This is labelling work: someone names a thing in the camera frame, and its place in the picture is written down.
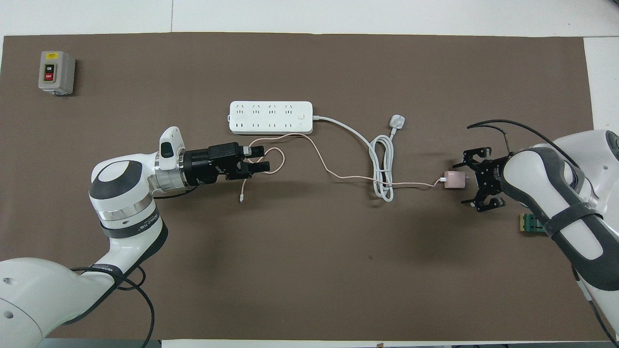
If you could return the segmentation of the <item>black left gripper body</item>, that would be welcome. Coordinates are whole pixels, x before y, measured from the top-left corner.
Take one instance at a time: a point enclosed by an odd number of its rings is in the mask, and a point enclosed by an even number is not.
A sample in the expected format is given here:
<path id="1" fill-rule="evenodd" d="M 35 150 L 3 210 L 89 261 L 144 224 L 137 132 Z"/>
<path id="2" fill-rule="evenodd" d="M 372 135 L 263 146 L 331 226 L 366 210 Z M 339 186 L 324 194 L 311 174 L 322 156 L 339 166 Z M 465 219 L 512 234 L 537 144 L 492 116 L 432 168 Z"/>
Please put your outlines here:
<path id="1" fill-rule="evenodd" d="M 226 180 L 245 178 L 241 161 L 245 158 L 238 143 L 213 145 L 184 152 L 184 178 L 191 187 L 216 183 L 219 175 Z"/>

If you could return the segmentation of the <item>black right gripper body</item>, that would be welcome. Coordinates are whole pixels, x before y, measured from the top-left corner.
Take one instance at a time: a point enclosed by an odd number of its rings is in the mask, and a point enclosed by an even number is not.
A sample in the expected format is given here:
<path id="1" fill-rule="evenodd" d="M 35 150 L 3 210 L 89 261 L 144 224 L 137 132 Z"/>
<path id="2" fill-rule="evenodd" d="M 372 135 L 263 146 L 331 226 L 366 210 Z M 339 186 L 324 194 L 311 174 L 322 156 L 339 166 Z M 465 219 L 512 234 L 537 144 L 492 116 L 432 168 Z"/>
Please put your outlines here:
<path id="1" fill-rule="evenodd" d="M 506 157 L 482 160 L 477 164 L 477 200 L 485 201 L 489 196 L 502 192 L 501 180 Z"/>

